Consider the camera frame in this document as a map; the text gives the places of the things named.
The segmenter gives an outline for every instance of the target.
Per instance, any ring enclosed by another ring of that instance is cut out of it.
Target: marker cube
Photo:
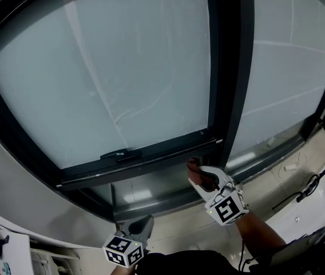
[[[142,243],[111,235],[103,246],[106,259],[116,265],[129,268],[144,257]]]
[[[222,226],[235,223],[249,212],[243,195],[236,190],[222,197],[217,203],[213,203],[216,200],[217,196],[206,203],[207,213]]]

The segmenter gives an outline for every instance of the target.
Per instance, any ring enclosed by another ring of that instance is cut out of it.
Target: black window frame
[[[35,0],[0,0],[0,28]],[[132,178],[165,167],[185,163],[190,157],[204,164],[225,167],[232,149],[245,102],[254,41],[254,0],[208,0],[211,35],[211,88],[208,128],[130,151],[127,162],[103,158],[78,166],[59,169],[32,141],[10,112],[0,95],[0,142],[36,178],[58,194],[85,210],[109,221],[136,215],[159,213],[197,202],[193,188],[162,197],[162,203],[115,208],[90,187]],[[325,91],[316,112],[304,123],[300,137],[283,144],[275,152],[240,172],[240,182],[265,170],[311,137],[325,110]]]

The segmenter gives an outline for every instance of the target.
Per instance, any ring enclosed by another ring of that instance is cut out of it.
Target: window
[[[319,36],[325,0],[0,0],[0,141],[105,219],[191,205],[189,158],[242,181],[316,129]]]

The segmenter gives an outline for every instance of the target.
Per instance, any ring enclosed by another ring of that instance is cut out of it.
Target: tile floor
[[[296,170],[285,171],[296,164]],[[243,194],[249,208],[263,220],[275,212],[272,207],[303,187],[312,172],[325,164],[325,132],[319,131],[305,146],[274,168],[244,184]],[[235,225],[219,226],[205,212],[203,204],[155,219],[148,243],[152,252],[170,254],[196,245],[201,250],[215,250],[237,267],[240,261],[241,238]],[[108,275],[114,266],[108,263],[102,250],[76,250],[81,259],[82,275]],[[244,259],[250,258],[245,250]]]

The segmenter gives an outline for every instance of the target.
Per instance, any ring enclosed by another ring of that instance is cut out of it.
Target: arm
[[[111,275],[134,275],[134,266],[130,267],[129,269],[116,266]]]
[[[248,213],[236,222],[245,246],[253,257],[285,245],[285,241],[256,215]]]

